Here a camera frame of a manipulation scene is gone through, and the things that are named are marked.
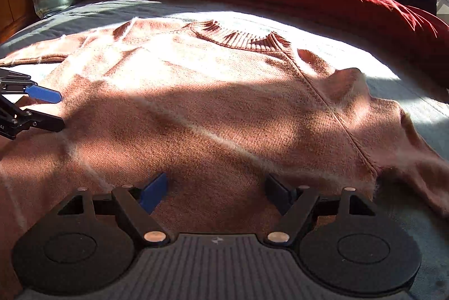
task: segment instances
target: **bed sheet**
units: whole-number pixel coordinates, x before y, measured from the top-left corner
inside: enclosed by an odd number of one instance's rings
[[[195,0],[89,0],[33,24],[0,46],[0,58],[32,43],[63,34],[118,26],[133,17],[164,18],[189,23],[218,21],[223,27],[266,35],[271,31],[297,48],[318,54],[335,68],[359,68],[374,97],[393,99],[410,114],[417,131],[449,160],[449,96],[420,71],[354,36],[299,18],[230,4]],[[58,63],[11,68],[41,81]],[[438,218],[405,185],[380,182],[376,203],[418,242],[423,263],[412,287],[419,300],[449,296],[449,223]]]

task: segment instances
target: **pink sweater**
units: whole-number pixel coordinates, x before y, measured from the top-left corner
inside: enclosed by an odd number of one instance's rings
[[[335,70],[276,33],[133,19],[34,44],[0,66],[39,61],[63,61],[41,84],[63,101],[32,109],[67,128],[32,128],[1,152],[7,297],[19,289],[13,244],[80,186],[105,192],[167,172],[169,195],[154,218],[171,232],[268,232],[279,218],[264,197],[268,172],[323,194],[353,186],[369,197],[385,174],[449,213],[449,164],[399,104],[372,98],[358,69]]]

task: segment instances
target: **circular mount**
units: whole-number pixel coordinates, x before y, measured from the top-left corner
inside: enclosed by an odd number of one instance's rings
[[[379,215],[337,216],[304,237],[299,258],[317,280],[353,296],[407,288],[421,263],[416,242]]]
[[[12,253],[22,286],[49,295],[98,290],[121,276],[133,258],[130,237],[98,221],[91,195],[80,189],[26,232]]]

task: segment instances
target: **screw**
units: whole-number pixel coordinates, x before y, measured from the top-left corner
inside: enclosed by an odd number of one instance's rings
[[[273,243],[286,243],[290,239],[290,235],[284,232],[271,232],[267,238]]]
[[[165,241],[165,238],[167,238],[167,235],[163,232],[159,232],[158,230],[154,230],[152,232],[147,232],[143,236],[146,241],[152,242],[152,243],[158,243]]]

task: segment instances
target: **sweater collar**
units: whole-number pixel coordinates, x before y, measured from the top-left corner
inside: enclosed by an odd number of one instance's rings
[[[193,22],[190,29],[202,39],[240,50],[255,52],[286,52],[291,49],[289,41],[275,32],[261,37],[247,32],[223,28],[217,21]]]

